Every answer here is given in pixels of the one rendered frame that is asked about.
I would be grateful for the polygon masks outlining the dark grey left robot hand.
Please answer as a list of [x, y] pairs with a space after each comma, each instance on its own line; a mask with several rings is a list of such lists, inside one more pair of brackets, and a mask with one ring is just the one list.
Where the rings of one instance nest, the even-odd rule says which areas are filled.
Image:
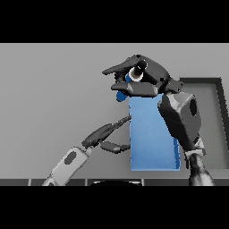
[[119, 154], [131, 148], [131, 144], [119, 145], [106, 139], [118, 128], [131, 120], [131, 116], [128, 115], [116, 123], [108, 123], [93, 131], [82, 143], [84, 148], [100, 146], [103, 150]]

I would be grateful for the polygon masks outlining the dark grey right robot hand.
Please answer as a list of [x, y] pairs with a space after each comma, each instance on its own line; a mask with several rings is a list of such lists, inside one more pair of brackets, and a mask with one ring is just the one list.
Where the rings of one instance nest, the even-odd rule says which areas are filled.
[[133, 55], [124, 62], [102, 71], [104, 75], [114, 74], [115, 84], [111, 86], [111, 90], [117, 90], [118, 84], [125, 82], [129, 70], [140, 60], [144, 60], [147, 67], [142, 80], [135, 85], [135, 89], [140, 94], [133, 97], [154, 98], [158, 94], [178, 94], [181, 92], [183, 83], [174, 80], [161, 64], [144, 55]]

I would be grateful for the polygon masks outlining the blue bin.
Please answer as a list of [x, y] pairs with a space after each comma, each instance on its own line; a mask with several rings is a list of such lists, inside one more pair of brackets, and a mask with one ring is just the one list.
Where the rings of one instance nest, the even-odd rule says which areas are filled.
[[155, 98], [129, 98], [131, 170], [179, 171], [179, 143], [171, 136]]

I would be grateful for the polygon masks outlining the blue pipe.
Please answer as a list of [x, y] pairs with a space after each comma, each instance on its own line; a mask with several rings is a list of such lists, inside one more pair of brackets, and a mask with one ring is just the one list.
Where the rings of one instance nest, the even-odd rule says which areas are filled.
[[125, 82], [120, 82], [117, 86], [116, 100], [118, 102], [123, 102], [127, 97], [140, 94], [135, 89], [135, 85], [142, 80], [146, 67], [147, 63], [144, 60], [140, 60], [129, 70]]

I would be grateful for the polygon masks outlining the dark grey bin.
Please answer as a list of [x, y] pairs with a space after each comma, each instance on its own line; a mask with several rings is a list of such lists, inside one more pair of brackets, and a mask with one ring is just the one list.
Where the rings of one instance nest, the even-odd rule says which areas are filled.
[[180, 78], [197, 99], [207, 169], [229, 169], [229, 116], [221, 78]]

